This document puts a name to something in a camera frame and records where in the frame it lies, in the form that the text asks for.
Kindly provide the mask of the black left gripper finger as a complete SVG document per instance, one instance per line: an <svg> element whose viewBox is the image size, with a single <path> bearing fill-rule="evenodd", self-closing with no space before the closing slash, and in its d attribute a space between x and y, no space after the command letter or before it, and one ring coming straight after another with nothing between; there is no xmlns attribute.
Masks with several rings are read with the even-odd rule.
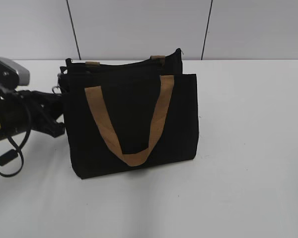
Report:
<svg viewBox="0 0 298 238"><path fill-rule="evenodd" d="M52 92L62 99L71 99L72 67L61 66L60 71L57 85L52 87Z"/></svg>
<svg viewBox="0 0 298 238"><path fill-rule="evenodd" d="M46 125L46 134L57 138L65 134L65 124L63 122L49 121Z"/></svg>

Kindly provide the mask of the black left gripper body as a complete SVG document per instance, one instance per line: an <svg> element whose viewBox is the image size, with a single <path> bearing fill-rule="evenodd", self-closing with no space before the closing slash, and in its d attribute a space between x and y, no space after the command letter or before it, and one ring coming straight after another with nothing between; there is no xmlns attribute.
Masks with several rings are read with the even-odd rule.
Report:
<svg viewBox="0 0 298 238"><path fill-rule="evenodd" d="M18 130L46 130L47 122L56 121L56 95L40 91L16 92Z"/></svg>

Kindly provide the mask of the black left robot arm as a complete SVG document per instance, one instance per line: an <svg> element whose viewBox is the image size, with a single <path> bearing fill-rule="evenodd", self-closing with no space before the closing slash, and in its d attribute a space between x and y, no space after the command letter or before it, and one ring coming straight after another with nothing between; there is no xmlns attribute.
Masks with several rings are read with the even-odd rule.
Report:
<svg viewBox="0 0 298 238"><path fill-rule="evenodd" d="M53 138L65 133L65 124L58 122L63 114L60 94L16 88L20 76L0 66L0 141L20 133L37 131Z"/></svg>

